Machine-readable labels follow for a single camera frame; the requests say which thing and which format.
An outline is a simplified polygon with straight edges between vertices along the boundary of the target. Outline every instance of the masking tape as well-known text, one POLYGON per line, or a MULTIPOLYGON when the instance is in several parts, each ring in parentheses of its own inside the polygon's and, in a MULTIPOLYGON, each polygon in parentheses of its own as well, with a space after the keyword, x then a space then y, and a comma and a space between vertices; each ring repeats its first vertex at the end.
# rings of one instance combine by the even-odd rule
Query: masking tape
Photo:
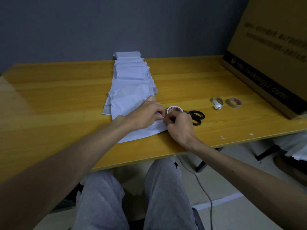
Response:
POLYGON ((178 107, 178 106, 170 106, 169 108, 167 108, 167 113, 170 113, 171 111, 173 111, 173 110, 175 110, 175 111, 181 111, 181 112, 183 112, 183 110, 180 108, 180 107, 178 107))
POLYGON ((224 105, 223 100, 220 97, 214 97, 212 103, 214 104, 214 108, 216 110, 220 110, 224 105))
POLYGON ((230 105, 232 108, 239 108, 242 105, 242 102, 234 97, 228 99, 228 105, 230 105))

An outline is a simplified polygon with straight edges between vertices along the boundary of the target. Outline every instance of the left hand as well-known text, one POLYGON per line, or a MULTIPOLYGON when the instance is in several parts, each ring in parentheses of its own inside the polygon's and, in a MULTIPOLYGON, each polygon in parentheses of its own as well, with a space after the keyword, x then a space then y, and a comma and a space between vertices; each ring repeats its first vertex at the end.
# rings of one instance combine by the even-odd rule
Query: left hand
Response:
POLYGON ((156 120, 162 120, 165 116, 165 109, 154 96, 149 96, 138 108, 126 116, 131 124, 132 131, 147 128, 156 120))

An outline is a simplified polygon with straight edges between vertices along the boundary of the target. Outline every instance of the hand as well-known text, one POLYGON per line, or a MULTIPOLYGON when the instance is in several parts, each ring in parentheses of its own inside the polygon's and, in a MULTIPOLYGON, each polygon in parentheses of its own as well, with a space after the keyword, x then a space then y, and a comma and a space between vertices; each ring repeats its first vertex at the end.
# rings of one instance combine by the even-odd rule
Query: hand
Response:
POLYGON ((126 121, 131 123, 132 131, 147 128, 156 120, 162 120, 165 109, 154 96, 149 96, 138 108, 126 116, 126 121))
POLYGON ((191 151, 193 143, 196 140, 198 141, 191 115, 185 112, 172 111, 165 116, 163 122, 167 125, 167 130, 174 140, 191 151))

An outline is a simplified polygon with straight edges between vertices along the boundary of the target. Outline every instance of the cardboard box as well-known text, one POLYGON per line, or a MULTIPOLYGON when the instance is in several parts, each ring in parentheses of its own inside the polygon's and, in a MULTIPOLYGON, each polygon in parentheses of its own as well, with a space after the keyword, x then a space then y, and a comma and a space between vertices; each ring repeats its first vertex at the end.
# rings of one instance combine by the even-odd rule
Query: cardboard box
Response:
POLYGON ((289 118, 306 118, 307 0, 250 0, 222 64, 289 118))

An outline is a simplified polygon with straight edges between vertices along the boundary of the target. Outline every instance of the electrical cable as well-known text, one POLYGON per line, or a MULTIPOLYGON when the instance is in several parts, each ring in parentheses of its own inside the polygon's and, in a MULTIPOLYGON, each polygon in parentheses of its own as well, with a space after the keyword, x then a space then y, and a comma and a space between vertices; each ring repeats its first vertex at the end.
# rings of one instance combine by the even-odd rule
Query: electrical cable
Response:
POLYGON ((179 156, 177 156, 177 158, 178 158, 178 160, 180 161, 180 163, 182 164, 182 166, 183 166, 187 171, 189 171, 191 174, 194 174, 194 175, 195 175, 195 177, 196 177, 196 179, 197 179, 197 181, 198 181, 199 186, 200 186, 201 189, 204 191, 204 193, 206 194, 206 196, 209 198, 209 200, 210 200, 210 227, 211 227, 211 230, 213 230, 213 221, 212 221, 213 203, 212 203, 212 200, 211 200, 210 196, 207 194, 207 192, 205 191, 205 189, 203 188, 203 186, 201 185, 201 183, 200 183, 200 181, 199 181, 199 179, 198 179, 197 174, 196 174, 194 171, 189 170, 189 169, 182 163, 182 161, 181 161, 181 159, 180 159, 179 156))

